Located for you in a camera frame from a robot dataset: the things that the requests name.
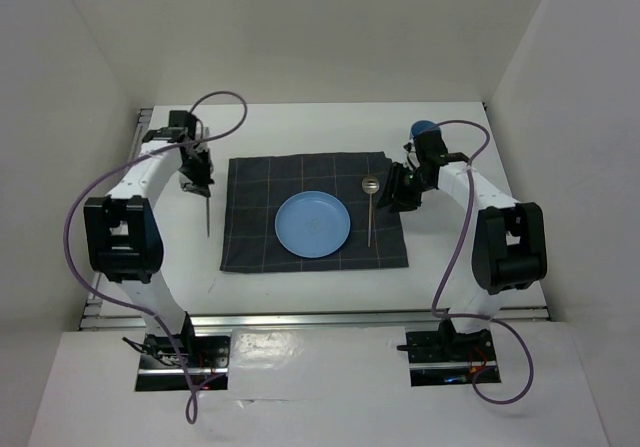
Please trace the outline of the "silver spoon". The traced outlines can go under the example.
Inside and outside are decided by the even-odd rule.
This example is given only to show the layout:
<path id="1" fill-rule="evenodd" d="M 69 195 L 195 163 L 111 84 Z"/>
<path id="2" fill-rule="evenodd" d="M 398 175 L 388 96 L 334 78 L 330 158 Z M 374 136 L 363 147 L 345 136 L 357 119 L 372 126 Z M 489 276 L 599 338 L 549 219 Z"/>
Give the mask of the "silver spoon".
<path id="1" fill-rule="evenodd" d="M 377 177 L 368 175 L 362 180 L 361 187 L 368 196 L 367 246 L 370 247 L 373 233 L 373 197 L 379 191 L 380 182 Z"/>

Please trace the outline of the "silver fork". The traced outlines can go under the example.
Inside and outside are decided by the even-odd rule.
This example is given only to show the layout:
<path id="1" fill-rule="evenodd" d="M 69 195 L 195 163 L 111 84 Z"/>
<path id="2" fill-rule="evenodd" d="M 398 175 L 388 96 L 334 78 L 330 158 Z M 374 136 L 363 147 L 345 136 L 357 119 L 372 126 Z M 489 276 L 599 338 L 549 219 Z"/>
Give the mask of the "silver fork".
<path id="1" fill-rule="evenodd" d="M 210 235 L 211 235 L 210 196 L 205 197 L 205 228 L 206 228 L 206 236 L 207 238 L 210 238 Z"/>

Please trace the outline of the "dark grey checked cloth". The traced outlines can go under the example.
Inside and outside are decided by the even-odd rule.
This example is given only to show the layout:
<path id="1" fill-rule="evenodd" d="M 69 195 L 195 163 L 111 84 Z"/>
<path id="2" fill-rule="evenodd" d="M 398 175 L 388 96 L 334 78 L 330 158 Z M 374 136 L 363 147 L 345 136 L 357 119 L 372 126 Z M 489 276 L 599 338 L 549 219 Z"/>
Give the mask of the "dark grey checked cloth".
<path id="1" fill-rule="evenodd" d="M 391 160 L 382 152 L 295 154 L 234 158 L 229 161 L 224 242 L 224 272 L 289 273 L 407 268 L 409 260 L 400 216 L 375 209 L 361 181 L 383 182 Z M 276 237 L 281 205 L 295 194 L 321 191 L 346 207 L 351 229 L 344 246 L 319 259 L 303 259 Z"/>

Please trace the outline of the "blue plastic cup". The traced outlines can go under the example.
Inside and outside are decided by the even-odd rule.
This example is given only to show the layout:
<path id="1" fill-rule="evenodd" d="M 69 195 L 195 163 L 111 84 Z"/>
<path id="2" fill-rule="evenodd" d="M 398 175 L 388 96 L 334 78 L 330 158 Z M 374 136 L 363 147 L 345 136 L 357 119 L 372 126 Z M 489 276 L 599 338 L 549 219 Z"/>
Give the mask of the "blue plastic cup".
<path id="1" fill-rule="evenodd" d="M 409 139 L 414 140 L 416 137 L 422 135 L 423 133 L 431 131 L 439 132 L 440 127 L 436 123 L 429 120 L 416 121 L 410 128 Z"/>

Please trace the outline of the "blue plastic plate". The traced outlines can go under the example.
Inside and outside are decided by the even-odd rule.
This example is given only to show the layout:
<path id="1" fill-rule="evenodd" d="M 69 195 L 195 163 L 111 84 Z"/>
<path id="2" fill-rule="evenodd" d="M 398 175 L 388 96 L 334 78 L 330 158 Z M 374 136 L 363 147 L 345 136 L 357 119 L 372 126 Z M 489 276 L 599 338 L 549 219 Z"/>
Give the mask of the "blue plastic plate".
<path id="1" fill-rule="evenodd" d="M 319 259 L 338 251 L 351 231 L 345 205 L 321 191 L 305 191 L 291 196 L 278 209 L 275 234 L 290 253 Z"/>

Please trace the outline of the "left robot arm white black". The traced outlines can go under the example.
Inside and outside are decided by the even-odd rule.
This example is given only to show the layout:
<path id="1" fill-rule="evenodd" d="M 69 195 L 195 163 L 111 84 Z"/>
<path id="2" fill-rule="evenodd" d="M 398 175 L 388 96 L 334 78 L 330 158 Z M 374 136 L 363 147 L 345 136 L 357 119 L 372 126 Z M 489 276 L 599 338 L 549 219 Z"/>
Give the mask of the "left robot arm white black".
<path id="1" fill-rule="evenodd" d="M 173 298 L 161 273 L 164 243 L 153 208 L 174 174 L 180 188 L 205 199 L 210 210 L 213 165 L 201 140 L 206 130 L 186 110 L 172 110 L 166 127 L 148 131 L 137 163 L 103 197 L 83 206 L 92 268 L 117 285 L 146 325 L 148 349 L 176 366 L 198 354 L 189 314 Z"/>

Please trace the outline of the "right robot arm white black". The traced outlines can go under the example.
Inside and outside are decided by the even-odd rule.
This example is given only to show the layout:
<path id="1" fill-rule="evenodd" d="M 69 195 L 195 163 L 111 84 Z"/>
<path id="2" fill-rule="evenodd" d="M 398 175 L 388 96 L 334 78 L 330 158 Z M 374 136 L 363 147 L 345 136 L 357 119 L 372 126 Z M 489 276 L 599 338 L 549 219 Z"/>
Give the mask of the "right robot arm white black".
<path id="1" fill-rule="evenodd" d="M 391 212 L 410 212 L 424 193 L 438 190 L 465 212 L 461 234 L 444 274 L 466 259 L 474 282 L 469 293 L 439 319 L 432 344 L 448 359 L 481 346 L 489 321 L 505 304 L 507 293 L 523 291 L 547 273 L 544 219 L 534 202 L 520 202 L 502 192 L 472 166 L 473 156 L 448 149 L 439 125 L 418 121 L 404 147 L 405 163 L 392 164 L 378 202 Z"/>

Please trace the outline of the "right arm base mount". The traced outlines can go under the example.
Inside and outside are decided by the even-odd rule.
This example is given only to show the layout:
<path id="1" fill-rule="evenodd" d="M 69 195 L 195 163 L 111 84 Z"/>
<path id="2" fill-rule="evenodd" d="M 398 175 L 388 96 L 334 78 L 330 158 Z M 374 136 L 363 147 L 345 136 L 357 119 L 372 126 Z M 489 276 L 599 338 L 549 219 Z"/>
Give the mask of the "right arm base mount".
<path id="1" fill-rule="evenodd" d="M 500 383 L 493 338 L 488 329 L 460 334 L 451 321 L 435 331 L 409 331 L 396 347 L 409 363 L 412 387 Z"/>

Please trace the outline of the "aluminium table frame rail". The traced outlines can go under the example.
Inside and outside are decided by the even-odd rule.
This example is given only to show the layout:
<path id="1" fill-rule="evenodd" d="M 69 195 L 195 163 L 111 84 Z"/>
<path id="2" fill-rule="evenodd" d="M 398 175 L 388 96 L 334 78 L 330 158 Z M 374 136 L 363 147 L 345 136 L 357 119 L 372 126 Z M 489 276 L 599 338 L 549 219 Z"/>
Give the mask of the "aluminium table frame rail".
<path id="1" fill-rule="evenodd" d="M 215 184 L 206 236 L 205 200 L 176 181 L 154 209 L 165 245 L 164 278 L 200 330 L 225 325 L 372 324 L 425 319 L 432 304 L 449 307 L 470 291 L 466 259 L 444 274 L 464 213 L 449 196 L 429 192 L 422 207 L 401 217 L 409 266 L 399 269 L 237 274 L 220 269 L 228 162 L 236 157 L 382 151 L 398 159 L 418 120 L 443 123 L 453 151 L 473 155 L 499 189 L 508 182 L 489 121 L 478 102 L 211 105 L 198 116 L 224 138 L 212 146 Z"/>

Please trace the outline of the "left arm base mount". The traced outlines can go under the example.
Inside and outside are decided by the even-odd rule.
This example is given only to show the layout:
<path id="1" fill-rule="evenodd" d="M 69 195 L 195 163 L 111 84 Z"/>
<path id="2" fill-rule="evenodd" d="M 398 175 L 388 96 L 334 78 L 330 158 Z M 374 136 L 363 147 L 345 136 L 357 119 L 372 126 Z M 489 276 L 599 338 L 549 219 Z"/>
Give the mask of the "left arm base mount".
<path id="1" fill-rule="evenodd" d="M 146 336 L 143 342 L 127 337 L 122 341 L 139 354 L 136 392 L 188 389 L 178 357 L 168 344 L 153 343 L 150 336 Z M 198 336 L 194 338 L 191 353 L 181 350 L 181 357 L 196 387 L 210 391 L 228 388 L 230 350 L 229 335 Z"/>

